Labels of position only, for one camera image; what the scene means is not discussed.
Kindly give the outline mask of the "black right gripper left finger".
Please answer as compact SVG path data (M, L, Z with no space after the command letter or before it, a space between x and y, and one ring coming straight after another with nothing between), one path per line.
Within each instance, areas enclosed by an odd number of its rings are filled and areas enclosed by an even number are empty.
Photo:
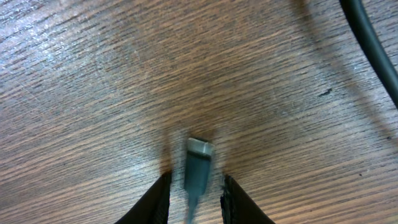
M163 173L115 224L167 224L172 173Z

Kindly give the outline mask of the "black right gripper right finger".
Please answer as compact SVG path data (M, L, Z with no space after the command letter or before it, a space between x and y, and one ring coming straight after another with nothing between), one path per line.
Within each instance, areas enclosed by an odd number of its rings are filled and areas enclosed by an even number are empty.
M224 175L220 197L224 224L275 224L230 176Z

